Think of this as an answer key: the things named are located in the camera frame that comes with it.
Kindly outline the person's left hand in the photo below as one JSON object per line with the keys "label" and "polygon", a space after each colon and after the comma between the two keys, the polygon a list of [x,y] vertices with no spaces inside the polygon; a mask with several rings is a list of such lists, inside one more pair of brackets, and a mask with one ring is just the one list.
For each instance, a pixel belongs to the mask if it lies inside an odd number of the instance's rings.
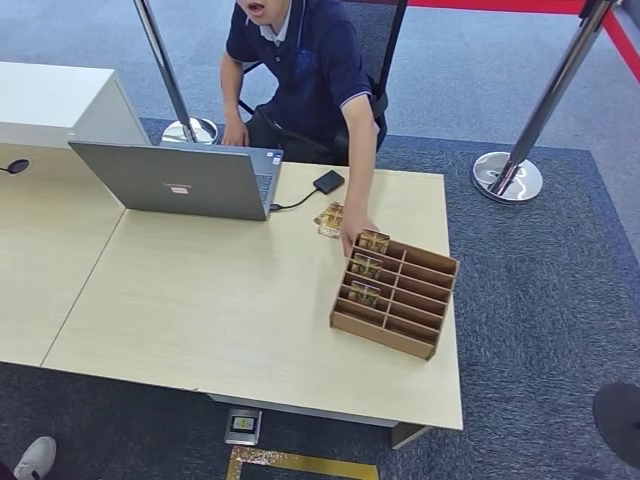
{"label": "person's left hand", "polygon": [[378,231],[378,227],[373,223],[366,211],[352,206],[344,207],[340,239],[345,258],[351,255],[357,237],[363,230]]}

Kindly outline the person's right hand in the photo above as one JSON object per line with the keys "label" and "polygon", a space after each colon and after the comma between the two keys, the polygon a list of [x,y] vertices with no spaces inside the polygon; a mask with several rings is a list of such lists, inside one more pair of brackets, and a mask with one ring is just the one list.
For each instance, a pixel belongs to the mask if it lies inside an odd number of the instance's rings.
{"label": "person's right hand", "polygon": [[222,145],[248,147],[251,144],[246,124],[239,116],[226,120]]}

